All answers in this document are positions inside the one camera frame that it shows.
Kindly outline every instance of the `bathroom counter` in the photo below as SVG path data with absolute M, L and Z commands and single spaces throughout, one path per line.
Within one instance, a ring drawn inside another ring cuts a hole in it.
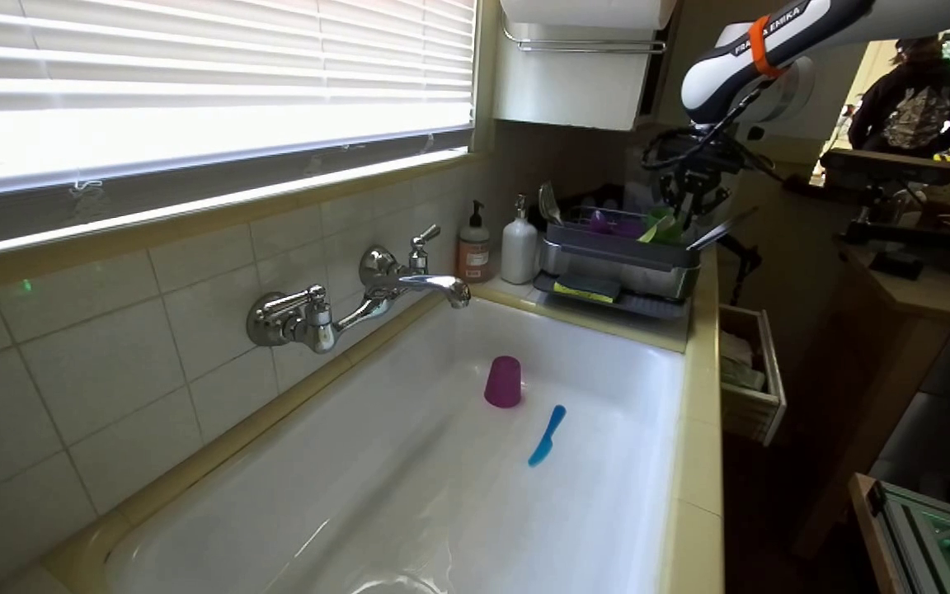
M 536 287 L 490 281 L 475 287 L 486 301 L 519 304 L 536 314 L 588 324 L 604 332 L 685 352 L 685 398 L 679 410 L 679 460 L 674 466 L 674 516 L 665 565 L 658 589 L 726 589 L 726 516 L 724 516 L 724 413 L 720 413 L 720 271 L 702 253 L 691 320 L 640 320 L 602 308 L 547 301 Z

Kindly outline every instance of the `toiletry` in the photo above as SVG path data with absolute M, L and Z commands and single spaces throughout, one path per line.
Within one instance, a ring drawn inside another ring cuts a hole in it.
M 479 209 L 482 204 L 475 201 L 475 211 L 455 241 L 455 274 L 470 284 L 490 276 L 490 230 L 482 229 Z
M 503 281 L 529 284 L 536 281 L 538 229 L 529 224 L 525 197 L 514 201 L 514 211 L 503 238 Z

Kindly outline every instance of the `faucet handle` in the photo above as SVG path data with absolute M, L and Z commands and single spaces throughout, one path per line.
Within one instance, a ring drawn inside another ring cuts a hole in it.
M 439 238 L 439 224 L 433 224 L 433 229 L 427 229 L 422 233 L 417 233 L 417 238 L 409 238 L 409 271 L 414 274 L 430 274 L 430 251 L 427 251 L 427 244 L 433 241 L 433 238 Z
M 309 287 L 307 308 L 305 308 L 305 344 L 313 352 L 327 352 L 337 346 L 337 324 L 330 301 L 320 284 Z
M 422 233 L 409 238 L 409 248 L 418 251 L 418 248 L 427 248 L 433 238 L 439 238 L 439 233 L 443 233 L 443 229 L 433 224 L 433 229 L 427 229 Z

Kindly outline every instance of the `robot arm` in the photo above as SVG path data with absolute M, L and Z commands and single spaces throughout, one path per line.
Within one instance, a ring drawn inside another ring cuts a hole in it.
M 824 43 L 930 36 L 950 27 L 950 0 L 792 0 L 730 33 L 683 80 L 697 128 L 724 123 L 751 83 L 780 80 L 792 60 Z

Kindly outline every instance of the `tap spout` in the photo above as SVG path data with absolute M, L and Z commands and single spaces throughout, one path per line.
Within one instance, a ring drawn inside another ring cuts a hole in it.
M 386 297 L 370 297 L 370 295 L 367 295 L 362 304 L 359 304 L 352 314 L 341 315 L 333 328 L 337 328 L 337 332 L 342 332 L 342 330 L 351 330 L 352 324 L 382 315 L 386 309 L 389 309 L 389 301 L 386 301 Z
M 473 301 L 473 287 L 452 274 L 400 274 L 392 284 L 400 291 L 443 291 L 452 308 L 466 308 Z

